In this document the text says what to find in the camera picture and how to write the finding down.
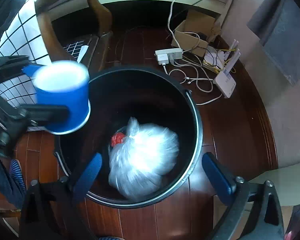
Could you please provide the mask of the blue paper cup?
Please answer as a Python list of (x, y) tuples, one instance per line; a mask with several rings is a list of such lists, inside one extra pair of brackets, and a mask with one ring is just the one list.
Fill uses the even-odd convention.
[(39, 67), (31, 77), (40, 105), (65, 106), (69, 113), (62, 120), (58, 118), (45, 129), (52, 134), (63, 135), (79, 130), (89, 120), (90, 76), (86, 66), (77, 61), (55, 61)]

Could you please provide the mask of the clear plastic bag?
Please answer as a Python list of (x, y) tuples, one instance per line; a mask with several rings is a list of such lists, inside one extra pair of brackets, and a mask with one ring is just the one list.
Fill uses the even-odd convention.
[(158, 191), (179, 154), (178, 135), (156, 124), (139, 124), (130, 118), (126, 137), (109, 152), (110, 186), (131, 200)]

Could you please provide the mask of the black trash bin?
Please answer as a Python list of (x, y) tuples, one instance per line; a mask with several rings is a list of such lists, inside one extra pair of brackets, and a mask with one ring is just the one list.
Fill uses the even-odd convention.
[(89, 100), (87, 123), (55, 139), (66, 175), (101, 155), (88, 198), (119, 209), (144, 207), (165, 199), (189, 177), (203, 142), (189, 90), (153, 68), (117, 67), (92, 76)]

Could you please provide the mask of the white grid tablecloth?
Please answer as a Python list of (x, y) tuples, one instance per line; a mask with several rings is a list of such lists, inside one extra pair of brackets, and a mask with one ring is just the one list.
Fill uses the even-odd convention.
[[(0, 57), (28, 56), (30, 64), (52, 63), (39, 30), (34, 0), (22, 0), (22, 7), (8, 25), (0, 40)], [(11, 106), (38, 104), (31, 77), (21, 76), (0, 84), (0, 96)]]

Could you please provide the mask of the wooden table leg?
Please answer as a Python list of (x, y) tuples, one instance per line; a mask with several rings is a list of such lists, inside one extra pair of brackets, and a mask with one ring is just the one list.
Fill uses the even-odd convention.
[(110, 32), (112, 25), (111, 12), (99, 2), (99, 0), (87, 0), (89, 8), (91, 8), (97, 17), (99, 23), (98, 35), (103, 36)]

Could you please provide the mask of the white power strip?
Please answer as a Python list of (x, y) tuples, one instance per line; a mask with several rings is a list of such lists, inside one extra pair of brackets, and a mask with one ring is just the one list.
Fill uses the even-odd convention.
[(154, 55), (159, 65), (167, 65), (169, 63), (174, 63), (175, 60), (182, 59), (183, 50), (180, 48), (156, 50)]

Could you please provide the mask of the white wifi router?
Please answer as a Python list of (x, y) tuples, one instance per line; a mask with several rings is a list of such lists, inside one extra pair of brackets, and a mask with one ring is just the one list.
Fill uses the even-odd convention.
[(239, 41), (234, 40), (229, 49), (223, 50), (223, 58), (220, 59), (220, 63), (222, 63), (223, 66), (213, 80), (213, 84), (217, 86), (222, 95), (227, 99), (232, 96), (236, 87), (236, 81), (230, 73), (241, 56), (238, 44)]

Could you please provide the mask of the cardboard box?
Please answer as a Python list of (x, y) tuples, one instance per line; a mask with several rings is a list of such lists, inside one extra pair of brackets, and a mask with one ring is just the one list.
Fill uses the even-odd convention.
[(189, 10), (187, 18), (174, 30), (172, 47), (203, 57), (208, 45), (221, 33), (221, 25), (215, 18)]

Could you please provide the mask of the grey right curtain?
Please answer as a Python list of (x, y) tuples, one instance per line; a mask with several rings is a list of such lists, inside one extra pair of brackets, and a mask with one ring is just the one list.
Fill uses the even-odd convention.
[(300, 80), (300, 8), (294, 0), (264, 0), (247, 23), (291, 85)]

